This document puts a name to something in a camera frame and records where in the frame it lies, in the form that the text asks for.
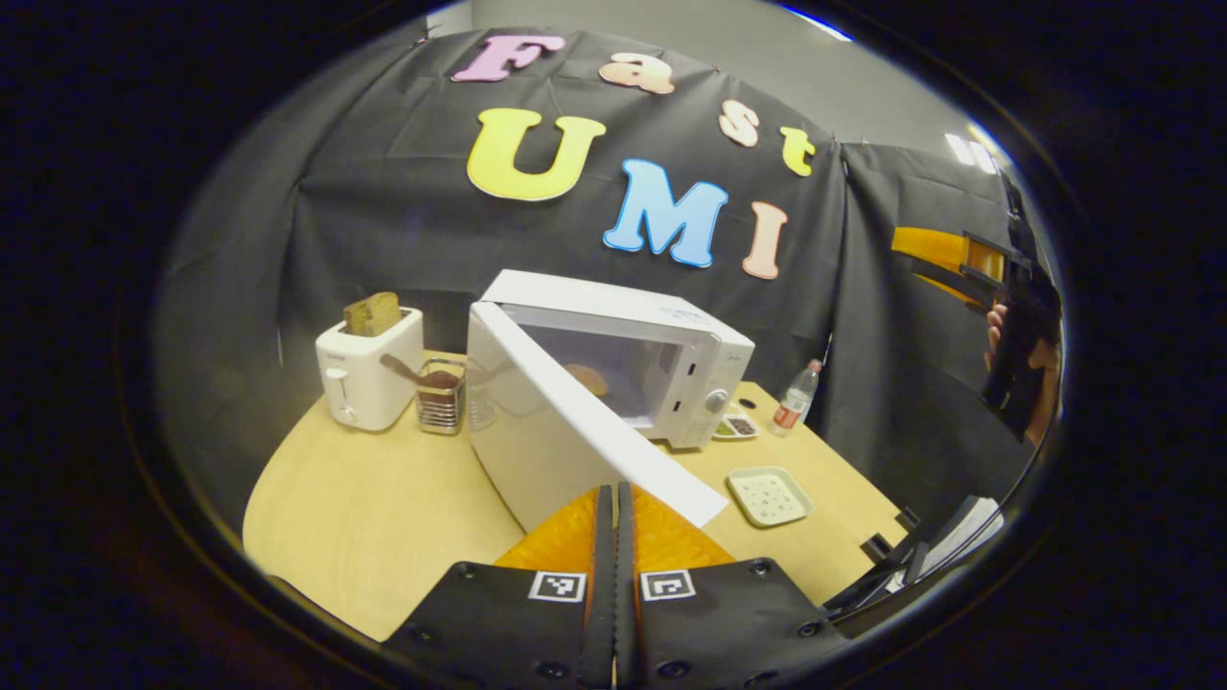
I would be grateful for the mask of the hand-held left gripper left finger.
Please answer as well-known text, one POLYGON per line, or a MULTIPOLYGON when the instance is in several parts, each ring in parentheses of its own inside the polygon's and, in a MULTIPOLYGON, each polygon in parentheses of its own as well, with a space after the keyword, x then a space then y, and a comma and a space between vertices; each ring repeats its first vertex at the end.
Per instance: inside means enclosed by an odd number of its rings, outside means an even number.
POLYGON ((498 564, 452 564, 383 646, 433 689, 610 689, 615 572, 614 491, 601 486, 498 564))

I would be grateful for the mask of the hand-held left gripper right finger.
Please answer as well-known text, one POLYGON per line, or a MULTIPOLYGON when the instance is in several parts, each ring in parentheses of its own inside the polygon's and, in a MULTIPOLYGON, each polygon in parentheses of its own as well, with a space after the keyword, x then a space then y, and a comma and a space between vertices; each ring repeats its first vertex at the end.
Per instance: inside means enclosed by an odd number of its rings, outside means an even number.
POLYGON ((688 525, 618 484, 614 688, 802 686, 845 646, 780 564, 702 556, 683 545, 688 525))

